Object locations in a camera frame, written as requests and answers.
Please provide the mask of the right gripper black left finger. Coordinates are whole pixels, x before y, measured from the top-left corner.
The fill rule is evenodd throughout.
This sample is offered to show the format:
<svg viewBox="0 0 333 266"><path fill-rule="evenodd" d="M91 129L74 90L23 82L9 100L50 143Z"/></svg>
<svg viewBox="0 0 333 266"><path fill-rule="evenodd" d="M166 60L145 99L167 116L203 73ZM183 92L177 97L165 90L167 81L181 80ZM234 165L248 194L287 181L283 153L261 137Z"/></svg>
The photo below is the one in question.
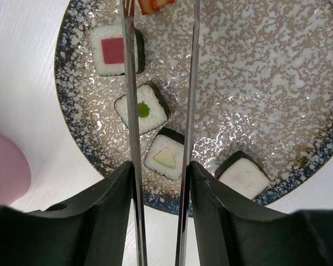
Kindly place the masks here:
<svg viewBox="0 0 333 266"><path fill-rule="evenodd" d="M121 265L131 162L45 211L0 206L0 265Z"/></svg>

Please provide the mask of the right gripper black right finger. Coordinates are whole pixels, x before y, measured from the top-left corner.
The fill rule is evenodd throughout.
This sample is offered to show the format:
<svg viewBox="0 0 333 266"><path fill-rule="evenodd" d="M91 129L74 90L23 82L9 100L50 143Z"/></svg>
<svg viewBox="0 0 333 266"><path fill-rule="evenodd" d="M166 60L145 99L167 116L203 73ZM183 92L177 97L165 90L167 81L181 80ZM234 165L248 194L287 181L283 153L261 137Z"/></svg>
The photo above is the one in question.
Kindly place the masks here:
<svg viewBox="0 0 333 266"><path fill-rule="evenodd" d="M253 202L191 163L201 265L333 265L333 210L285 214Z"/></svg>

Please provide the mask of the metal tongs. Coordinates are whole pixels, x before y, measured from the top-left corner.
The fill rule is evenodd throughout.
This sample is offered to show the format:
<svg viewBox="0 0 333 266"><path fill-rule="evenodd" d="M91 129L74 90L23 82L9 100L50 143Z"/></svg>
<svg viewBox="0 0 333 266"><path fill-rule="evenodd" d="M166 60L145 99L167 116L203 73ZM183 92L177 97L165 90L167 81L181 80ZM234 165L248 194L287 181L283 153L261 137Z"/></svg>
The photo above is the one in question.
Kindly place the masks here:
<svg viewBox="0 0 333 266"><path fill-rule="evenodd" d="M183 167L181 174L180 205L178 215L178 233L176 242L175 265L185 265L186 240L189 213L189 198L191 185L191 157L193 152L194 111L198 79L199 61L199 33L200 33L200 1L194 1L194 26L193 44L191 50L188 112L186 116L186 136L183 153ZM125 81L127 85L127 110L129 146L134 173L133 179L133 201L135 211L135 236L137 243L138 265L147 265L147 246L145 235L145 216L142 188L142 164L140 155L139 122L137 85L135 76L135 54L134 54L134 1L120 1L122 11L121 25L124 44L124 68Z"/></svg>

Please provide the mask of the orange striped salmon piece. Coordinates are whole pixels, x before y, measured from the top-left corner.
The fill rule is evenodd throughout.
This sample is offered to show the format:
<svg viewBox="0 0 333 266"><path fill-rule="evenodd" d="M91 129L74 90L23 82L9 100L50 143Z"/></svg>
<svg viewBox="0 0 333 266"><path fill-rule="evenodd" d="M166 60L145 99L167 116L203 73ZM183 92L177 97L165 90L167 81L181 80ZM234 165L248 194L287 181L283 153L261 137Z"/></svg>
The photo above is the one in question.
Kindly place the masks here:
<svg viewBox="0 0 333 266"><path fill-rule="evenodd" d="M174 4L175 0L139 0L142 15L155 13L166 5Z"/></svg>

